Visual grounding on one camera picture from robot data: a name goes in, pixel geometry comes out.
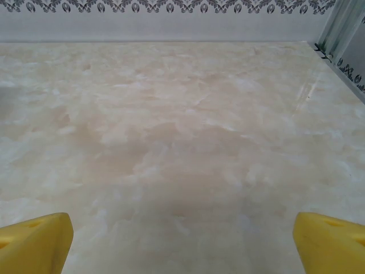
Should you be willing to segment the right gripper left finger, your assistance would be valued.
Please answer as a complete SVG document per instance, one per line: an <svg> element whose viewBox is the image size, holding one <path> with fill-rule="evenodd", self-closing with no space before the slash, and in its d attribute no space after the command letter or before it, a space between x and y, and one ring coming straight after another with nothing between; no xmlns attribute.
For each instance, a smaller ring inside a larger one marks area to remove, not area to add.
<svg viewBox="0 0 365 274"><path fill-rule="evenodd" d="M1 273L61 273L73 236L65 212L2 227Z"/></svg>

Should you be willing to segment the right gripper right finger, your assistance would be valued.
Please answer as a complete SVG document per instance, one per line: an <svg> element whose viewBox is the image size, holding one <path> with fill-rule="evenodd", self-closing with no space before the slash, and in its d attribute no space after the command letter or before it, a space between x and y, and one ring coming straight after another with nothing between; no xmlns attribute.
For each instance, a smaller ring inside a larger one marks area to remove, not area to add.
<svg viewBox="0 0 365 274"><path fill-rule="evenodd" d="M364 274L364 226L300 212L293 239L306 273Z"/></svg>

